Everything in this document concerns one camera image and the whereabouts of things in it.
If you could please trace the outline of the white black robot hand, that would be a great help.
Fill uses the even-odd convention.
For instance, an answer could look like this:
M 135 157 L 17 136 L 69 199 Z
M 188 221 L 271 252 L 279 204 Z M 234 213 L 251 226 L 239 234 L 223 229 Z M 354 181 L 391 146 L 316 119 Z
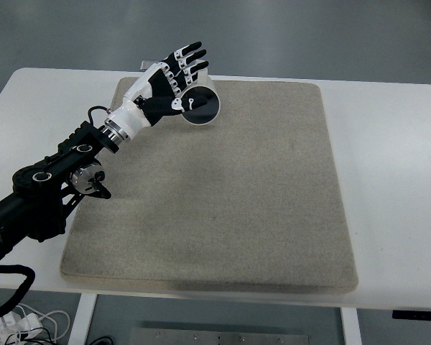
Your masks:
M 153 127 L 164 116 L 194 111 L 207 104 L 204 96 L 184 93 L 195 86 L 198 74 L 208 67 L 206 50 L 194 42 L 153 63 L 124 94 L 122 104 L 105 121 L 123 140 L 133 139 L 145 127 Z

